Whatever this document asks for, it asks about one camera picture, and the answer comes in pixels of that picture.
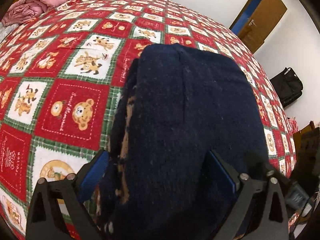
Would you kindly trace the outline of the navy patterned knit sweater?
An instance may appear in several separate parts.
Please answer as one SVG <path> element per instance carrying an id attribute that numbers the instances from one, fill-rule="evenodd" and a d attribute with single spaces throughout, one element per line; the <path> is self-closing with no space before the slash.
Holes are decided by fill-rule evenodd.
<path id="1" fill-rule="evenodd" d="M 106 239 L 208 239 L 235 197 L 209 151 L 249 173 L 268 150 L 253 89 L 230 57 L 147 46 L 129 69 L 100 184 Z"/>

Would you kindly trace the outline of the brown wooden cabinet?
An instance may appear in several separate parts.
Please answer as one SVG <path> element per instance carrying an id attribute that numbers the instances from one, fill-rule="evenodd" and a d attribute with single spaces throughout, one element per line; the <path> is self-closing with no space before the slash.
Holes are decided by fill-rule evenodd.
<path id="1" fill-rule="evenodd" d="M 293 135 L 296 164 L 290 178 L 312 196 L 319 185 L 319 127 L 313 121 Z"/>

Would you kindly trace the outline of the red plaid bag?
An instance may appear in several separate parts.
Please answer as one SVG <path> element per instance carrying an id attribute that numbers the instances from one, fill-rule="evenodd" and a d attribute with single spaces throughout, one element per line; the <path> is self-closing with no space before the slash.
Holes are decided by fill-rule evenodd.
<path id="1" fill-rule="evenodd" d="M 296 117 L 288 117 L 287 118 L 288 123 L 289 123 L 289 127 L 290 127 L 290 134 L 293 135 L 295 133 L 297 133 L 299 131 L 299 126 L 298 126 L 298 122 L 296 120 Z"/>

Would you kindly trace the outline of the black folded stroller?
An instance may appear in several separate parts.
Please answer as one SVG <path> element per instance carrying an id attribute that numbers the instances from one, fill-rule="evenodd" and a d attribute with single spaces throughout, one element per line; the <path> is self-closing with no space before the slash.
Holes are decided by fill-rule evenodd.
<path id="1" fill-rule="evenodd" d="M 292 68 L 285 68 L 270 80 L 280 103 L 285 108 L 303 94 L 303 83 Z"/>

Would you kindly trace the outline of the red checkered bear bedspread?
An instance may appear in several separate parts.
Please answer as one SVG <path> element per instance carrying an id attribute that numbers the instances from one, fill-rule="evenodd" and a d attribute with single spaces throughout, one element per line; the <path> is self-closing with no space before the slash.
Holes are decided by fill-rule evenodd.
<path id="1" fill-rule="evenodd" d="M 69 0 L 1 43 L 1 216 L 18 239 L 37 180 L 78 172 L 107 145 L 131 62 L 153 43 L 232 58 L 253 87 L 270 162 L 290 175 L 296 149 L 284 109 L 231 30 L 170 0 Z"/>

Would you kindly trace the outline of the brown wooden door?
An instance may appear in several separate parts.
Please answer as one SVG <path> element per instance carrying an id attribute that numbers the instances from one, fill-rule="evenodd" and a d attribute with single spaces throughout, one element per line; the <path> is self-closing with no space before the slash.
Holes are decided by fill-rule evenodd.
<path id="1" fill-rule="evenodd" d="M 255 53 L 286 11 L 282 0 L 248 0 L 230 29 L 251 53 Z"/>

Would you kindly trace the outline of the grey floral pillow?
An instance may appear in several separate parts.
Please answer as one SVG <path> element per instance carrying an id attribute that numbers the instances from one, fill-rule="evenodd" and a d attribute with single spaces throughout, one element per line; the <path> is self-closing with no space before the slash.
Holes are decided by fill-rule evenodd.
<path id="1" fill-rule="evenodd" d="M 0 42 L 2 42 L 14 29 L 16 29 L 19 24 L 12 24 L 9 26 L 4 26 L 3 23 L 0 23 Z"/>

